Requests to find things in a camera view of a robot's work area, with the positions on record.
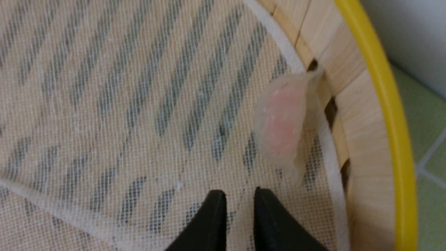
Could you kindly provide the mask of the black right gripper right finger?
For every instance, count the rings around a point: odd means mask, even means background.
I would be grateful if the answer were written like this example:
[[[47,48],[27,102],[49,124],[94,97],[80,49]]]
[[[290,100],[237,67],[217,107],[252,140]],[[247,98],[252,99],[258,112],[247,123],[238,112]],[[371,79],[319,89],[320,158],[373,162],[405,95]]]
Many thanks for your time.
[[[326,251],[282,205],[270,189],[254,194],[254,246],[256,251]]]

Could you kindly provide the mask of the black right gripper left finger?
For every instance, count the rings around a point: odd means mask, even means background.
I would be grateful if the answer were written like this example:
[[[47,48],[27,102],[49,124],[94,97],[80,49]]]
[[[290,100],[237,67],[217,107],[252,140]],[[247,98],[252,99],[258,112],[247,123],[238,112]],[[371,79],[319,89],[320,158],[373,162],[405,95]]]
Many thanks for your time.
[[[211,190],[195,216],[166,250],[225,251],[226,221],[226,195],[222,190]]]

